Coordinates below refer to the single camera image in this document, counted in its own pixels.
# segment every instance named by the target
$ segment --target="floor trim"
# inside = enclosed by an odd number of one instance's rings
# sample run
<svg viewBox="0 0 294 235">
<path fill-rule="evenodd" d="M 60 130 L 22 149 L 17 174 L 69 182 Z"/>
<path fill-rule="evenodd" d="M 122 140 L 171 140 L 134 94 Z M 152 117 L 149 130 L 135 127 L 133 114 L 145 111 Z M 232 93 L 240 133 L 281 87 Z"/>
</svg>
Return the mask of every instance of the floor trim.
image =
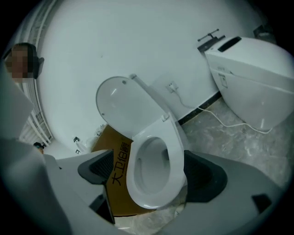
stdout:
<svg viewBox="0 0 294 235">
<path fill-rule="evenodd" d="M 199 106 L 199 108 L 207 109 L 210 105 L 212 105 L 214 102 L 216 102 L 219 98 L 221 98 L 221 93 L 218 91 L 215 93 L 210 99 L 208 99 L 206 102 L 204 102 L 202 105 Z M 201 113 L 202 110 L 196 108 L 192 112 L 188 113 L 185 117 L 181 118 L 179 120 L 179 124 L 183 125 L 186 122 L 190 121 L 193 117 Z"/>
</svg>

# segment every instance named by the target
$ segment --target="toilet lid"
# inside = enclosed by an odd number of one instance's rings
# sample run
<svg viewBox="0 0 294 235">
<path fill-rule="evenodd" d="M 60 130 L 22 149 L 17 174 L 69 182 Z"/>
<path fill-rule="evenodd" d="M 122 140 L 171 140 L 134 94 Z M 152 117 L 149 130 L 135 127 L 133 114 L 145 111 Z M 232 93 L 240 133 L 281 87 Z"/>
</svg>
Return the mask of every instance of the toilet lid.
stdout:
<svg viewBox="0 0 294 235">
<path fill-rule="evenodd" d="M 98 88 L 96 105 L 102 118 L 130 139 L 165 114 L 136 81 L 124 77 L 105 80 Z"/>
</svg>

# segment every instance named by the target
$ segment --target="white wall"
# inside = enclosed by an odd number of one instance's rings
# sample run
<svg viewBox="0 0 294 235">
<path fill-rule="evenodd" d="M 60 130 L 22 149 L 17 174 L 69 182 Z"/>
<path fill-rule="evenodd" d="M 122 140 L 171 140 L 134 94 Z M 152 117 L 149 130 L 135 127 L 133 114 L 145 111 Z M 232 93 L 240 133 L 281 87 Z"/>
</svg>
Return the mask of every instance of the white wall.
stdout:
<svg viewBox="0 0 294 235">
<path fill-rule="evenodd" d="M 260 23 L 241 0 L 65 0 L 40 54 L 38 82 L 52 134 L 75 150 L 75 136 L 85 140 L 105 123 L 95 101 L 101 82 L 131 73 L 159 91 L 180 119 L 191 110 L 165 90 L 169 81 L 190 106 L 217 92 L 197 39 L 217 28 L 216 36 L 253 37 Z"/>
<path fill-rule="evenodd" d="M 75 153 L 75 149 L 69 149 L 64 144 L 57 140 L 53 140 L 48 147 L 45 147 L 44 154 L 53 156 L 55 159 L 63 159 L 68 157 L 74 157 L 78 154 Z"/>
</svg>

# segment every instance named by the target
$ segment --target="cardboard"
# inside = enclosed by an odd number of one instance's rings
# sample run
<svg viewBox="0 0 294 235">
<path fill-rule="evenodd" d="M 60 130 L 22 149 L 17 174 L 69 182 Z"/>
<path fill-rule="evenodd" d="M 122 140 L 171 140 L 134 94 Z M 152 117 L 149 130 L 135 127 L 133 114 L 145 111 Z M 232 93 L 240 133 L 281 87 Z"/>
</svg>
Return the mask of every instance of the cardboard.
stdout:
<svg viewBox="0 0 294 235">
<path fill-rule="evenodd" d="M 107 125 L 92 149 L 92 152 L 113 149 L 113 171 L 106 183 L 113 216 L 130 216 L 153 211 L 138 206 L 130 197 L 127 189 L 126 173 L 131 143 L 132 140 Z"/>
</svg>

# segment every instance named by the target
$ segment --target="floor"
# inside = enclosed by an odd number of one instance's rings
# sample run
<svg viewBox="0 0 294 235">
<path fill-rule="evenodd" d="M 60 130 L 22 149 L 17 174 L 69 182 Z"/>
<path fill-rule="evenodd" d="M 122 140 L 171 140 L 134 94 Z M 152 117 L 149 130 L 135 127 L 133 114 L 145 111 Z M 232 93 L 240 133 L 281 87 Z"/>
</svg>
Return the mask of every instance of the floor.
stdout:
<svg viewBox="0 0 294 235">
<path fill-rule="evenodd" d="M 208 110 L 224 124 L 242 122 L 222 98 Z M 198 114 L 182 127 L 192 150 L 252 165 L 281 188 L 286 188 L 290 182 L 294 167 L 294 113 L 268 134 L 255 132 L 247 126 L 223 127 L 208 112 Z M 187 189 L 183 188 L 169 205 L 155 212 L 115 218 L 116 226 L 132 234 L 153 234 L 174 218 L 177 206 L 185 201 L 186 193 Z"/>
</svg>

